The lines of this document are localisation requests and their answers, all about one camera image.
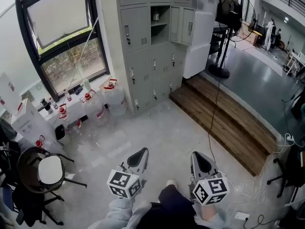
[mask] fan stand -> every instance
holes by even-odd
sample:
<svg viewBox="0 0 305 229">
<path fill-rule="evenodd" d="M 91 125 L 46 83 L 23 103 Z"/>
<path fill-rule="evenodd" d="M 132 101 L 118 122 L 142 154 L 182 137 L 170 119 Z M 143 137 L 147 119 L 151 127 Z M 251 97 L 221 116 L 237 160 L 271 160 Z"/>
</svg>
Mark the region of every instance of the fan stand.
<svg viewBox="0 0 305 229">
<path fill-rule="evenodd" d="M 229 78 L 229 76 L 230 76 L 230 72 L 227 69 L 223 69 L 223 64 L 224 64 L 224 59 L 225 59 L 227 51 L 228 51 L 229 42 L 230 42 L 230 38 L 232 37 L 232 34 L 233 34 L 233 27 L 231 27 L 230 30 L 229 30 L 228 42 L 225 46 L 224 55 L 223 55 L 223 58 L 221 60 L 220 66 L 218 67 L 218 60 L 216 60 L 216 64 L 211 64 L 209 66 L 209 71 L 213 75 L 215 75 L 217 77 L 220 77 L 220 78 L 224 78 L 224 79 Z"/>
</svg>

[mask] wooden step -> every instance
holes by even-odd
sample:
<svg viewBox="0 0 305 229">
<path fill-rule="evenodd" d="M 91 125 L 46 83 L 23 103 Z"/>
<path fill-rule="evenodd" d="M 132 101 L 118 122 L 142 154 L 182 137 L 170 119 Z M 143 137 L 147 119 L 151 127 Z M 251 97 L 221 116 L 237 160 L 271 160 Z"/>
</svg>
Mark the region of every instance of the wooden step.
<svg viewBox="0 0 305 229">
<path fill-rule="evenodd" d="M 202 94 L 212 101 L 212 103 L 215 103 L 218 87 L 208 80 L 196 75 L 193 78 L 186 80 L 185 84 L 193 91 Z M 247 131 L 248 134 L 258 142 L 258 145 L 264 152 L 266 151 L 271 154 L 274 151 L 276 141 L 274 135 L 252 114 L 222 90 L 219 90 L 217 106 L 235 120 L 241 128 Z"/>
<path fill-rule="evenodd" d="M 185 84 L 170 94 L 170 99 L 182 108 L 193 120 L 206 131 L 211 128 L 214 104 L 192 91 Z M 235 157 L 251 175 L 259 175 L 267 154 L 262 152 L 257 143 L 245 135 L 240 126 L 226 113 L 217 108 L 213 127 L 210 132 L 233 157 Z"/>
</svg>

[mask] person in white coat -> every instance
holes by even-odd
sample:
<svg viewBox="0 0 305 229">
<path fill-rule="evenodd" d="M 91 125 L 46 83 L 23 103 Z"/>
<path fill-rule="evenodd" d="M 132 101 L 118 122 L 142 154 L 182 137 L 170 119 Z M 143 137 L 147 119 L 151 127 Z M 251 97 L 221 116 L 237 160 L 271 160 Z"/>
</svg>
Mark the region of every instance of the person in white coat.
<svg viewBox="0 0 305 229">
<path fill-rule="evenodd" d="M 270 50 L 271 32 L 272 32 L 272 28 L 275 26 L 274 23 L 275 23 L 274 19 L 271 19 L 267 25 L 267 34 L 266 34 L 266 39 L 265 39 L 265 44 L 264 44 L 264 47 L 267 49 L 267 51 Z"/>
</svg>

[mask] open window pane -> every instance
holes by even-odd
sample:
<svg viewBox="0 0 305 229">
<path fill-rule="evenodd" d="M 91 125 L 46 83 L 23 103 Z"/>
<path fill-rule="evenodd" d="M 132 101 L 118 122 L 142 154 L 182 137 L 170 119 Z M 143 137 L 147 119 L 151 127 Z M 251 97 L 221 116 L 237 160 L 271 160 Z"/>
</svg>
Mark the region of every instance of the open window pane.
<svg viewBox="0 0 305 229">
<path fill-rule="evenodd" d="M 40 0 L 27 11 L 43 49 L 90 26 L 86 0 Z"/>
<path fill-rule="evenodd" d="M 81 61 L 76 66 L 84 45 L 82 43 L 73 47 L 42 65 L 58 93 L 105 69 L 97 38 L 88 41 Z"/>
</svg>

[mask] concrete floor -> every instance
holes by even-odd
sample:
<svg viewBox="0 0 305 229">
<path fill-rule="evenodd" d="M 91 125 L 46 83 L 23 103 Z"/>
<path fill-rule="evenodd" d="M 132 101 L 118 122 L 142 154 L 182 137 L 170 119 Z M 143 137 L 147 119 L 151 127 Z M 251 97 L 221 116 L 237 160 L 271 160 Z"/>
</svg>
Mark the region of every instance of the concrete floor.
<svg viewBox="0 0 305 229">
<path fill-rule="evenodd" d="M 55 201 L 47 208 L 65 225 L 58 227 L 46 218 L 47 225 L 36 222 L 33 227 L 35 229 L 85 229 L 103 219 L 108 212 L 109 202 L 114 199 L 106 186 L 111 169 L 115 169 L 123 159 L 143 147 L 149 148 L 150 152 L 145 173 L 148 182 L 136 198 L 136 204 L 143 200 L 156 201 L 168 179 L 175 179 L 181 193 L 188 197 L 191 153 L 200 151 L 212 157 L 207 132 L 170 100 L 160 103 L 138 117 L 132 117 L 127 113 L 120 118 L 111 118 L 102 128 L 93 126 L 90 120 L 87 120 L 83 123 L 81 136 L 72 133 L 72 140 L 65 150 L 75 163 L 68 163 L 66 170 L 71 173 L 70 178 L 85 182 L 88 187 L 71 183 L 63 184 L 56 193 L 60 194 L 65 202 Z M 231 193 L 217 205 L 220 212 L 227 211 L 228 227 L 243 228 L 244 222 L 234 219 L 234 212 L 239 206 L 242 206 L 239 211 L 250 214 L 246 224 L 248 228 L 257 224 L 257 217 L 260 214 L 264 214 L 266 221 L 280 218 L 285 214 L 286 209 L 283 206 L 289 201 L 292 188 L 285 188 L 283 196 L 277 198 L 280 181 L 268 187 L 266 185 L 267 179 L 279 173 L 278 165 L 272 163 L 274 155 L 270 155 L 266 162 L 263 178 L 262 174 L 252 177 L 212 137 L 211 147 L 219 170 L 226 173 L 234 184 L 234 188 L 229 185 Z M 252 197 L 237 195 L 241 192 L 250 194 L 249 181 L 245 183 L 242 191 L 244 180 L 254 182 L 255 193 Z M 257 190 L 260 181 L 262 186 Z M 8 212 L 7 208 L 1 210 L 6 210 L 5 214 L 15 221 L 16 213 Z M 261 228 L 269 227 L 270 225 L 261 226 Z M 22 226 L 16 225 L 16 228 L 25 229 L 27 226 L 24 223 Z"/>
<path fill-rule="evenodd" d="M 211 55 L 207 66 L 214 63 L 215 59 L 216 54 Z M 285 104 L 288 131 L 282 102 L 282 99 L 289 100 L 300 88 L 297 96 L 303 89 L 303 84 L 287 76 L 284 70 L 283 76 L 280 76 L 259 59 L 231 45 L 228 48 L 225 67 L 231 75 L 228 79 L 221 80 L 221 84 L 247 102 L 282 136 L 290 132 L 295 140 L 299 141 L 305 135 L 304 120 L 296 120 L 290 112 L 292 102 Z M 219 79 L 210 74 L 207 67 L 204 72 L 216 80 Z"/>
</svg>

